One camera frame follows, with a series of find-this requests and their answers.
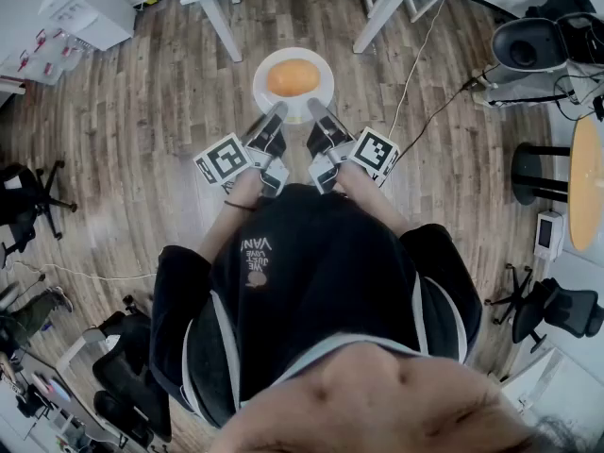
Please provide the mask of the person's left forearm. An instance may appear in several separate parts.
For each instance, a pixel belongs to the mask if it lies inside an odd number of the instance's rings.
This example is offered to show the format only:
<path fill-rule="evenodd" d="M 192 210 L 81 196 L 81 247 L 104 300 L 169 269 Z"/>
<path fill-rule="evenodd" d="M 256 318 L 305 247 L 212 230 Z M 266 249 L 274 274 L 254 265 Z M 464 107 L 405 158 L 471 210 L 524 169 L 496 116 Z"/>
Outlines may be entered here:
<path fill-rule="evenodd" d="M 262 190 L 263 182 L 260 179 L 260 170 L 248 168 L 236 177 L 226 200 L 256 207 Z M 229 238 L 242 226 L 251 213 L 223 204 L 198 249 L 199 255 L 208 263 L 213 263 Z"/>

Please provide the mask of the person's right forearm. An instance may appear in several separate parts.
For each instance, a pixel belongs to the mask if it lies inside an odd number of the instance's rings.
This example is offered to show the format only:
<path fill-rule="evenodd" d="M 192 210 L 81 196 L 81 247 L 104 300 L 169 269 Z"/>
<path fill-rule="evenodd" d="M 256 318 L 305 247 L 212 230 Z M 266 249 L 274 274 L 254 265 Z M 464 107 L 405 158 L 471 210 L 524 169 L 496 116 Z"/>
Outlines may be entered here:
<path fill-rule="evenodd" d="M 336 180 L 348 198 L 389 228 L 398 238 L 412 230 L 411 222 L 399 212 L 357 163 L 353 161 L 341 163 Z"/>

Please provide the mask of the person's black printed shirt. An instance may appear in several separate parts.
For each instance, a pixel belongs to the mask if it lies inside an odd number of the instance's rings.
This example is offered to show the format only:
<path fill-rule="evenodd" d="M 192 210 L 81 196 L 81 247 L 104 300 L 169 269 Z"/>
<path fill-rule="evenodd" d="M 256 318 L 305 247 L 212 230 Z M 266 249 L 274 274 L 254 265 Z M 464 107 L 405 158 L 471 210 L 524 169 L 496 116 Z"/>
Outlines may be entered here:
<path fill-rule="evenodd" d="M 215 427 L 256 394 L 357 342 L 465 361 L 482 306 L 446 229 L 394 234 L 337 193 L 293 184 L 214 261 L 159 255 L 149 368 Z"/>

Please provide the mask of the pile of red-marked white boxes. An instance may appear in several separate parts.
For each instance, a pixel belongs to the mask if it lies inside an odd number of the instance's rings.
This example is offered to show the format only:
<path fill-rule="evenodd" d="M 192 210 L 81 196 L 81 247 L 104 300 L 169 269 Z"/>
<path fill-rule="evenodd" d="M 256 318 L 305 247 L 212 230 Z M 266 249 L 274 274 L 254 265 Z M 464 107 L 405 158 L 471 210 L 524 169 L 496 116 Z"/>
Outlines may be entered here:
<path fill-rule="evenodd" d="M 93 50 L 61 28 L 43 28 L 32 44 L 0 61 L 0 92 L 25 94 L 27 81 L 54 86 Z"/>

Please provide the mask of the cluttered white desk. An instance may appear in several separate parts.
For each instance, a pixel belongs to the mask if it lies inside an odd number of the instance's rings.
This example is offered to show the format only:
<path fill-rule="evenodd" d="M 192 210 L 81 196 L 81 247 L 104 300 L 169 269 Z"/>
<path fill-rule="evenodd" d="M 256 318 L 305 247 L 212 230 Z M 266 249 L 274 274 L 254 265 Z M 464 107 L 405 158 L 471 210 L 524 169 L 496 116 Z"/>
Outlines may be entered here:
<path fill-rule="evenodd" d="M 84 432 L 90 439 L 118 447 L 122 434 L 114 427 L 106 425 L 105 421 L 85 403 L 65 376 L 70 362 L 86 344 L 84 336 L 80 336 L 54 365 L 42 361 L 31 353 L 19 350 L 15 356 L 16 374 L 22 382 L 33 384 L 42 394 L 43 399 L 76 419 L 84 427 Z"/>

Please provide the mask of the white round plate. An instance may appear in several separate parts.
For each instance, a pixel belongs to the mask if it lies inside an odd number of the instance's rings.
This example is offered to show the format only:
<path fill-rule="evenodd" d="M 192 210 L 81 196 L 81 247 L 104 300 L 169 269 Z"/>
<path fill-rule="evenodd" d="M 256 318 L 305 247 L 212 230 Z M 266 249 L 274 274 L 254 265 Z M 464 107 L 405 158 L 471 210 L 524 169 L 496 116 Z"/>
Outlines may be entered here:
<path fill-rule="evenodd" d="M 321 73 L 319 86 L 312 92 L 296 97 L 281 97 L 270 92 L 267 89 L 267 74 L 274 65 L 286 59 L 305 59 L 312 62 Z M 254 99 L 263 113 L 277 102 L 287 104 L 288 113 L 284 122 L 288 125 L 302 125 L 312 119 L 308 107 L 311 98 L 318 98 L 324 106 L 328 107 L 333 99 L 334 89 L 333 73 L 327 62 L 315 52 L 302 47 L 288 47 L 270 54 L 259 65 L 252 84 Z"/>

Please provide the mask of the large white cardboard box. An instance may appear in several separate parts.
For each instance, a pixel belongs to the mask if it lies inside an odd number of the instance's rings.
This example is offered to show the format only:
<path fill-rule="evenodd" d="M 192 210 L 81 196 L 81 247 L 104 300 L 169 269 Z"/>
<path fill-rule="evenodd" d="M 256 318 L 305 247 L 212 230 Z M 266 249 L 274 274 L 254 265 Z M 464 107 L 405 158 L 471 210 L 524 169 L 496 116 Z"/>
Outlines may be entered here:
<path fill-rule="evenodd" d="M 136 10 L 126 0 L 42 0 L 39 14 L 101 51 L 134 35 Z"/>

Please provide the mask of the round wooden table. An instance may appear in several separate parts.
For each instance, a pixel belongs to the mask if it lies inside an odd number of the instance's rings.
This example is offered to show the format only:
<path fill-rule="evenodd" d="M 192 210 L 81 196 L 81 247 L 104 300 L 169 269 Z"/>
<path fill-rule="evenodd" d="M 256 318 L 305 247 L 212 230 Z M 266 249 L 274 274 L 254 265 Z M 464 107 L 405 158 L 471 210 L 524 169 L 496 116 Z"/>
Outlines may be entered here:
<path fill-rule="evenodd" d="M 567 158 L 568 179 L 544 177 L 542 157 Z M 519 144 L 512 157 L 511 183 L 516 201 L 525 206 L 537 198 L 566 204 L 571 243 L 578 251 L 586 250 L 604 213 L 604 147 L 592 118 L 576 122 L 568 146 Z"/>

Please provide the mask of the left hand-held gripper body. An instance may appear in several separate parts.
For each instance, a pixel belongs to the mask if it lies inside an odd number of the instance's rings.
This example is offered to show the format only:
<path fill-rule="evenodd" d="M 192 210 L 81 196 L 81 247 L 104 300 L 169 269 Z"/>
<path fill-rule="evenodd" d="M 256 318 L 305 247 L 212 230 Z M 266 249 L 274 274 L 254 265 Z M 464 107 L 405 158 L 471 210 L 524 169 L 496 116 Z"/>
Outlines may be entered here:
<path fill-rule="evenodd" d="M 248 133 L 244 140 L 230 133 L 194 158 L 194 162 L 214 187 L 220 186 L 230 194 L 236 178 L 245 170 L 260 171 L 262 193 L 268 197 L 278 196 L 289 178 L 282 155 L 286 148 L 280 128 L 257 130 Z"/>

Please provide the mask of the orange bread bun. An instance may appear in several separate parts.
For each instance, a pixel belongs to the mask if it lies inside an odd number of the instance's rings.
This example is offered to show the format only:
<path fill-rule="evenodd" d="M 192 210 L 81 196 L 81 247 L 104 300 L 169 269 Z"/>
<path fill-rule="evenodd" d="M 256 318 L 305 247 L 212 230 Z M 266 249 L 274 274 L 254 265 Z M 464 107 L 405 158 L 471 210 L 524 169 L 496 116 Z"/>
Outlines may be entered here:
<path fill-rule="evenodd" d="M 267 74 L 267 89 L 281 97 L 296 97 L 312 92 L 321 81 L 319 69 L 305 59 L 286 59 Z"/>

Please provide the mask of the small white screen device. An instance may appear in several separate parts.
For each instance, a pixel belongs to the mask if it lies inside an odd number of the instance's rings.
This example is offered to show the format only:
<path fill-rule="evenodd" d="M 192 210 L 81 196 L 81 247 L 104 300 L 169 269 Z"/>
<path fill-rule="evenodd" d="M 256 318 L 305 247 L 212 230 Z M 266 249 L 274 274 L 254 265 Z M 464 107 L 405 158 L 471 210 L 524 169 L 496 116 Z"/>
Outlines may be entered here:
<path fill-rule="evenodd" d="M 554 261 L 561 254 L 564 225 L 564 216 L 555 210 L 547 210 L 538 214 L 533 249 L 537 258 Z"/>

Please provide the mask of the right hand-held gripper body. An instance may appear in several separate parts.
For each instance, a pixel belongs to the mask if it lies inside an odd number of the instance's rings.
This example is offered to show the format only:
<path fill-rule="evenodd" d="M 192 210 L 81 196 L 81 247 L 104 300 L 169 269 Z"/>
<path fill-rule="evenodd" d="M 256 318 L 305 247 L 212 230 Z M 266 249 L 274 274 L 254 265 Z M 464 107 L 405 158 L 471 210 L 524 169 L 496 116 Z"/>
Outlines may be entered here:
<path fill-rule="evenodd" d="M 394 142 L 368 126 L 358 140 L 340 129 L 325 131 L 315 126 L 307 147 L 312 157 L 310 178 L 320 194 L 333 190 L 345 161 L 358 164 L 381 187 L 400 155 Z"/>

